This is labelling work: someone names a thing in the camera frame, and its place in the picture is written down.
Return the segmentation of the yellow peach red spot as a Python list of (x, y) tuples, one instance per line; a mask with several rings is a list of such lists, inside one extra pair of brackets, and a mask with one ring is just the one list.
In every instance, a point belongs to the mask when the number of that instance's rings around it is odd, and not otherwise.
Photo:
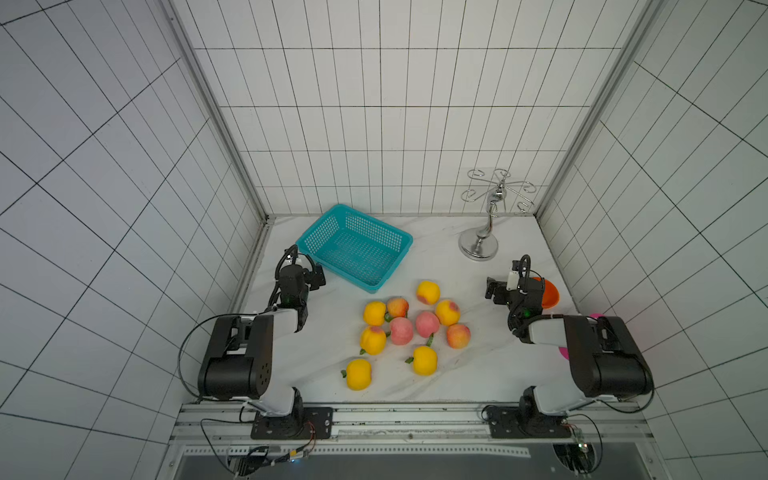
[(461, 311), (459, 306), (452, 300), (441, 300), (437, 303), (435, 310), (439, 323), (442, 326), (449, 327), (459, 322)]

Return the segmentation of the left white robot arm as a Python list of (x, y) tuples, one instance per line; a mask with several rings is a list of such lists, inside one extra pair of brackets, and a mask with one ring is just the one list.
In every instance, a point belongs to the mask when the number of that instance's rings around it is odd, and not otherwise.
[(215, 319), (198, 373), (198, 395), (211, 401), (242, 400), (257, 410), (256, 418), (269, 430), (301, 429), (301, 394), (272, 378), (274, 344), (304, 329), (309, 293), (325, 284), (323, 269), (311, 257), (290, 254), (280, 261), (265, 311)]

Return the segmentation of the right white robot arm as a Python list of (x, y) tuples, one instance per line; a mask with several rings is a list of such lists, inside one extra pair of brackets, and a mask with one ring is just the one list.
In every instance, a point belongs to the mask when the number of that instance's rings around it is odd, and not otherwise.
[(485, 298), (509, 310), (508, 328), (523, 344), (564, 348), (569, 372), (524, 390), (513, 409), (528, 434), (539, 429), (558, 434), (567, 414), (608, 397), (618, 401), (651, 395), (652, 372), (624, 321), (616, 316), (545, 314), (542, 279), (486, 279)]

